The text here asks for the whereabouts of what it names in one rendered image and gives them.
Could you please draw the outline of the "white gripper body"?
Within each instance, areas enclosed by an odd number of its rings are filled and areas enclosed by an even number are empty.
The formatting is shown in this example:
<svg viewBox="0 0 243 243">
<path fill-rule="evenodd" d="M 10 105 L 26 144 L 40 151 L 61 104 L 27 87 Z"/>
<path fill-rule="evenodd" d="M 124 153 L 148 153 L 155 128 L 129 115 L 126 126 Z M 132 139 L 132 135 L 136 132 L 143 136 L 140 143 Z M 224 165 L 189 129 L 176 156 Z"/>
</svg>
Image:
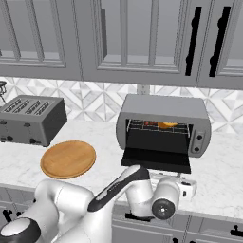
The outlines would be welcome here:
<svg viewBox="0 0 243 243">
<path fill-rule="evenodd" d="M 150 180 L 153 189 L 156 189 L 161 179 L 170 179 L 174 181 L 180 191 L 179 198 L 182 200 L 191 200 L 196 194 L 197 185 L 194 180 L 181 178 L 174 175 L 164 175 L 163 173 L 150 173 Z"/>
</svg>

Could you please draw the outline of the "black toaster oven door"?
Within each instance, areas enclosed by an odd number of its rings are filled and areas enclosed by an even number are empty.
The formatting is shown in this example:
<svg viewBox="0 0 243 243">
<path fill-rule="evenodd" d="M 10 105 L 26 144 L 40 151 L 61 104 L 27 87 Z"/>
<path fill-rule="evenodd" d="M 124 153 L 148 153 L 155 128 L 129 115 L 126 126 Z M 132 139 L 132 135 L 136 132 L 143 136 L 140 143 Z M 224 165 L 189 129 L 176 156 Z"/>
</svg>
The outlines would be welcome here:
<svg viewBox="0 0 243 243">
<path fill-rule="evenodd" d="M 126 148 L 121 159 L 121 165 L 132 166 L 136 164 L 152 170 L 183 174 L 191 173 L 190 161 L 187 155 L 137 148 Z"/>
</svg>

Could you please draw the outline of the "baguette bread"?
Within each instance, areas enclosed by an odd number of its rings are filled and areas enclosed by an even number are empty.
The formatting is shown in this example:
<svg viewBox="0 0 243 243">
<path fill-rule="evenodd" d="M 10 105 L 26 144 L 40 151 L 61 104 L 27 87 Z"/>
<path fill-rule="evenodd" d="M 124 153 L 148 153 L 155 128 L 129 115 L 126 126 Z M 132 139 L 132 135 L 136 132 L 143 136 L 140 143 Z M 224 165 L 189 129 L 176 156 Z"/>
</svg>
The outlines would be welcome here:
<svg viewBox="0 0 243 243">
<path fill-rule="evenodd" d="M 161 129 L 167 129 L 171 127 L 177 126 L 177 122 L 165 122 L 165 121 L 158 121 L 158 127 Z"/>
</svg>

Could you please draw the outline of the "grey toaster oven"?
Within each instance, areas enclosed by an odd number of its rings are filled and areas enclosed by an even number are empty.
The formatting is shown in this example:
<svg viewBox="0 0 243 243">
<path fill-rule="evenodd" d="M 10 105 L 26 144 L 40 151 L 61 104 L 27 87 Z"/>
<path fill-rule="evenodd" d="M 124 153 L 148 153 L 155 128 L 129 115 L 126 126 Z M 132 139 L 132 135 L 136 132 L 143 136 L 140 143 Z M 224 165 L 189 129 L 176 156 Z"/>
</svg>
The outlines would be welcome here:
<svg viewBox="0 0 243 243">
<path fill-rule="evenodd" d="M 188 155 L 200 158 L 210 143 L 212 129 L 204 101 L 200 98 L 127 94 L 116 124 L 119 147 L 125 149 L 127 120 L 177 122 L 191 124 L 192 135 Z"/>
</svg>

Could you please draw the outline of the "grey four-slot toaster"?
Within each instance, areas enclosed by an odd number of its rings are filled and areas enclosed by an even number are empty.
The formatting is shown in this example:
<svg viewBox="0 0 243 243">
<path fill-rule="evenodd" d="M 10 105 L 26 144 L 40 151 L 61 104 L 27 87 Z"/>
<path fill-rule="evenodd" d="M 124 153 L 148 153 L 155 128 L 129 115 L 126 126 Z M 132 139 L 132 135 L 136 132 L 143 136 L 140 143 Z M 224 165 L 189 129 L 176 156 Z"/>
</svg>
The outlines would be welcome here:
<svg viewBox="0 0 243 243">
<path fill-rule="evenodd" d="M 0 107 L 0 141 L 48 147 L 66 122 L 63 98 L 19 95 Z"/>
</svg>

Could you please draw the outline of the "grey drawer front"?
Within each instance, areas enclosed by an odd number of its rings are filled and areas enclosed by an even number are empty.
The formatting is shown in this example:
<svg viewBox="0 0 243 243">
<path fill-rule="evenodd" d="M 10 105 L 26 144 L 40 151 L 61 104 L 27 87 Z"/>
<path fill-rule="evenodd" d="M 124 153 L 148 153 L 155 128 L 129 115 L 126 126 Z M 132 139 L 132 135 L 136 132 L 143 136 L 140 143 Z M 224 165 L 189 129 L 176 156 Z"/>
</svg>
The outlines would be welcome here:
<svg viewBox="0 0 243 243">
<path fill-rule="evenodd" d="M 0 228 L 8 222 L 2 212 L 12 210 L 23 213 L 34 201 L 34 190 L 27 187 L 0 185 Z"/>
<path fill-rule="evenodd" d="M 243 243 L 242 236 L 231 235 L 234 225 L 243 231 L 243 222 L 193 216 L 187 230 L 185 243 Z"/>
<path fill-rule="evenodd" d="M 183 243 L 189 216 L 175 214 L 168 220 L 126 218 L 127 205 L 116 204 L 112 215 L 112 243 Z"/>
</svg>

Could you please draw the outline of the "round wooden board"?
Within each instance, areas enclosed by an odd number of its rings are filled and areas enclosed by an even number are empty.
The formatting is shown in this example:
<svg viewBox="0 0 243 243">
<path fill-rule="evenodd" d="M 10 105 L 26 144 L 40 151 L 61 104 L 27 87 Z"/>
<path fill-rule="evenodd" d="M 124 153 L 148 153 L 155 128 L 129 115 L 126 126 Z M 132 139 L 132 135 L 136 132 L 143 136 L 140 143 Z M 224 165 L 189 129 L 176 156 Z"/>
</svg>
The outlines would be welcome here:
<svg viewBox="0 0 243 243">
<path fill-rule="evenodd" d="M 89 143 L 68 140 L 47 149 L 40 166 L 51 178 L 70 179 L 86 173 L 95 161 L 96 151 Z"/>
</svg>

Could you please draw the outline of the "white wall socket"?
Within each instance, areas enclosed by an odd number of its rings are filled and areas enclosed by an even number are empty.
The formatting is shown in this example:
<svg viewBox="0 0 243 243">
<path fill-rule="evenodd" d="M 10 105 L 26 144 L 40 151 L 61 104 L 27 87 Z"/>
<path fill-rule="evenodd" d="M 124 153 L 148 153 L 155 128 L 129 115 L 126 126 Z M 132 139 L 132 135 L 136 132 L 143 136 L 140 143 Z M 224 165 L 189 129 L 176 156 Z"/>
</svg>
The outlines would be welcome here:
<svg viewBox="0 0 243 243">
<path fill-rule="evenodd" d="M 137 93 L 140 95 L 149 95 L 150 94 L 150 86 L 148 84 L 138 84 L 137 85 Z"/>
</svg>

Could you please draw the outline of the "grey wall cupboard door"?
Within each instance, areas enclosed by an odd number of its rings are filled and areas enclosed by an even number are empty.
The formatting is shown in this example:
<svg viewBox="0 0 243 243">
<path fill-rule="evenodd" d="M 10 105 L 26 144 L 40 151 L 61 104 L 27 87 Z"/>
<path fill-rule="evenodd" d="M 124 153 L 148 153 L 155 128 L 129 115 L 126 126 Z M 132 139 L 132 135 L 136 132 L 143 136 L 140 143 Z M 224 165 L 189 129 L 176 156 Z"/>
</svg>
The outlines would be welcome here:
<svg viewBox="0 0 243 243">
<path fill-rule="evenodd" d="M 74 0 L 0 0 L 0 76 L 81 79 Z"/>
<path fill-rule="evenodd" d="M 190 76 L 191 22 L 202 7 Z M 86 81 L 194 86 L 207 0 L 75 0 Z"/>
<path fill-rule="evenodd" d="M 225 6 L 230 6 L 231 12 L 216 74 L 210 77 L 210 59 L 218 33 L 217 22 Z M 243 0 L 211 0 L 196 86 L 243 90 Z"/>
</svg>

